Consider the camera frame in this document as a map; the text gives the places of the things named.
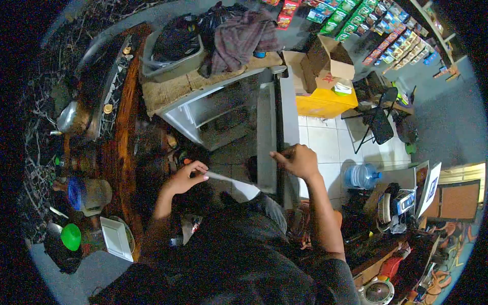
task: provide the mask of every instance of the black plastic bag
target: black plastic bag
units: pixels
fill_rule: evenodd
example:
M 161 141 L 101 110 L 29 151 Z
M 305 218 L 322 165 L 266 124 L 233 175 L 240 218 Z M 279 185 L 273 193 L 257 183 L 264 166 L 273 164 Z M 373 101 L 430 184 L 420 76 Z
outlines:
M 247 7 L 236 3 L 233 6 L 223 6 L 222 1 L 217 2 L 206 13 L 198 16 L 198 28 L 202 37 L 205 49 L 214 50 L 215 29 L 235 16 L 242 16 L 247 11 Z
M 173 18 L 163 28 L 154 44 L 154 61 L 168 64 L 197 53 L 200 50 L 197 35 L 193 15 L 185 14 Z

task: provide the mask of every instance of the wall mural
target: wall mural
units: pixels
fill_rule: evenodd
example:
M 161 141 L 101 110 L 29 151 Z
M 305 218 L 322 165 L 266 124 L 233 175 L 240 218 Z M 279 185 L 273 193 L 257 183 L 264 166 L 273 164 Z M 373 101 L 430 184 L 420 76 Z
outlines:
M 441 232 L 438 248 L 448 254 L 448 259 L 432 271 L 432 281 L 422 305 L 442 304 L 454 288 L 473 250 L 482 218 L 483 209 L 478 209 L 473 223 L 443 222 L 429 230 L 430 233 Z

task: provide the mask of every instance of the metal pot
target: metal pot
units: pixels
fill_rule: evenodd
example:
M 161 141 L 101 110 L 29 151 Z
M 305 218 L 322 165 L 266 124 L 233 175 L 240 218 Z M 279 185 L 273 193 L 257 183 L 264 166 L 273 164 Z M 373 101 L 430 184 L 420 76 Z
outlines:
M 63 133 L 79 133 L 86 130 L 91 112 L 80 102 L 71 101 L 58 117 L 58 130 Z

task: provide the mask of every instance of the gray wall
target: gray wall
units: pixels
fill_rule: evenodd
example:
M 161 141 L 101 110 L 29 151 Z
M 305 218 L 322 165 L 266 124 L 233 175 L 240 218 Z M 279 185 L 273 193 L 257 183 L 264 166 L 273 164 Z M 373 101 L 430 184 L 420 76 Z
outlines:
M 415 104 L 419 131 L 413 161 L 442 162 L 442 168 L 484 162 L 488 148 L 487 119 L 483 97 L 469 60 L 462 61 L 463 79 L 439 86 Z

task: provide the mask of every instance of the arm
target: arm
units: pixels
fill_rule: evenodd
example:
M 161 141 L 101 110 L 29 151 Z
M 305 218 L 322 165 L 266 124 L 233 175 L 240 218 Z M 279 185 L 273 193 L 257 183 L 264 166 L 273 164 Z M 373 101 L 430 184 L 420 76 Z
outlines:
M 294 145 L 282 154 L 271 152 L 278 164 L 293 175 L 305 180 L 310 195 L 310 210 L 314 225 L 313 238 L 329 256 L 346 261 L 341 230 L 337 226 L 334 210 L 330 204 L 317 155 L 306 145 Z
M 182 194 L 194 185 L 208 180 L 208 176 L 198 175 L 190 178 L 192 172 L 205 174 L 208 167 L 200 161 L 195 161 L 180 169 L 161 188 L 154 208 L 151 224 L 142 241 L 141 262 L 149 265 L 157 264 L 169 249 L 169 230 L 171 216 L 171 202 L 175 194 Z

